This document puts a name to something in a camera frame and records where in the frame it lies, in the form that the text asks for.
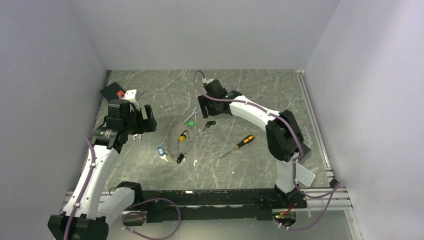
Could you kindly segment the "metal key organizer plate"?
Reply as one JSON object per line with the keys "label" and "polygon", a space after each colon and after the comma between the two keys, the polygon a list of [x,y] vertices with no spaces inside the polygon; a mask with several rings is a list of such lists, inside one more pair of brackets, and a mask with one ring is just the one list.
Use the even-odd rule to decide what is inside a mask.
{"label": "metal key organizer plate", "polygon": [[[179,141],[180,135],[185,135],[185,141]],[[174,125],[165,137],[165,152],[172,158],[188,153],[194,146],[196,135],[184,123]]]}

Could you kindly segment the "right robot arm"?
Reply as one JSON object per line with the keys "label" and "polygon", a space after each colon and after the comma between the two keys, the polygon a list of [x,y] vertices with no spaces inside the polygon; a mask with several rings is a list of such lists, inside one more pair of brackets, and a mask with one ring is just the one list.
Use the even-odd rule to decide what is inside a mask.
{"label": "right robot arm", "polygon": [[279,191],[276,203],[287,208],[295,201],[292,192],[299,183],[309,187],[316,175],[302,166],[299,161],[310,152],[304,143],[304,136],[289,110],[279,112],[261,106],[240,92],[228,92],[217,79],[202,79],[205,93],[198,96],[203,118],[220,114],[236,116],[256,125],[266,133],[267,147],[276,159]]}

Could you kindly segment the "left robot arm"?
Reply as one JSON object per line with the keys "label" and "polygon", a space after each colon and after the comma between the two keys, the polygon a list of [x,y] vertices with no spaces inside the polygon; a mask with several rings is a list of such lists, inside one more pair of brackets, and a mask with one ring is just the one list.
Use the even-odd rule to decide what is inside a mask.
{"label": "left robot arm", "polygon": [[48,220],[56,240],[105,240],[122,211],[143,205],[142,186],[136,182],[123,181],[107,200],[100,198],[124,144],[132,135],[155,132],[157,125],[149,104],[142,111],[128,100],[109,103],[102,124],[86,140],[88,156],[71,198],[60,214]]}

